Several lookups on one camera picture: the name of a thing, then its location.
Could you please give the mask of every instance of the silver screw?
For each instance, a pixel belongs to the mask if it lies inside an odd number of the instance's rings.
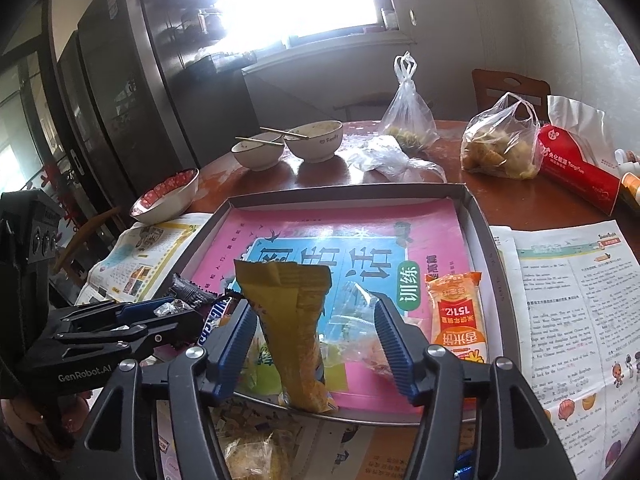
[[[118,368],[123,372],[129,372],[133,370],[133,368],[135,367],[136,367],[135,359],[124,359],[124,361],[121,361],[120,364],[118,365]]]
[[[444,347],[440,345],[430,345],[427,348],[427,353],[432,357],[443,357],[446,352],[447,351],[444,349]]]
[[[187,348],[184,353],[189,359],[199,359],[204,355],[204,348],[202,346],[192,346]]]
[[[506,357],[498,357],[495,360],[495,365],[500,368],[500,370],[511,370],[513,368],[513,362]]]

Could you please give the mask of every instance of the bowl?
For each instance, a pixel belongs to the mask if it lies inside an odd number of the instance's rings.
[[[180,216],[196,197],[199,174],[198,170],[184,170],[170,176],[136,200],[129,214],[145,225]]]
[[[264,132],[251,137],[251,139],[261,140],[279,140],[281,134],[274,132]],[[238,161],[240,166],[244,166],[252,171],[268,170],[275,166],[284,152],[284,143],[282,146],[272,146],[270,144],[260,144],[260,142],[251,142],[243,140],[238,142],[231,148],[231,153]]]
[[[324,162],[334,156],[342,144],[342,123],[340,121],[319,121],[292,128],[290,132],[303,134],[308,139],[285,136],[285,142],[296,157],[305,162]]]

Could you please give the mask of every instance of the window sill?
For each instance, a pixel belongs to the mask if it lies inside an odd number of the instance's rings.
[[[352,36],[342,36],[340,38],[331,38],[329,40],[315,41],[313,43],[294,46],[282,52],[277,52],[263,59],[259,59],[257,63],[242,69],[244,74],[259,72],[265,68],[276,66],[278,64],[291,61],[292,59],[303,59],[305,57],[314,56],[328,50],[344,50],[347,48],[355,48],[366,45],[385,45],[385,44],[414,44],[415,41],[409,36],[403,34],[399,30],[386,30],[385,32],[372,32],[369,34],[353,34]]]

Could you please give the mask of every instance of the red tissue package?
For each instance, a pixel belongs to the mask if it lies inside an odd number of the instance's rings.
[[[604,113],[560,96],[549,96],[548,108],[551,124],[538,134],[544,155],[540,173],[611,215],[620,177]]]

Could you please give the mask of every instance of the black refrigerator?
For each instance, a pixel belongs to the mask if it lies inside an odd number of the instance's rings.
[[[124,211],[168,176],[202,168],[228,152],[235,136],[258,131],[241,70],[185,66],[180,51],[194,47],[167,47],[160,2],[145,9],[143,0],[93,0],[58,61],[82,156],[105,197]]]

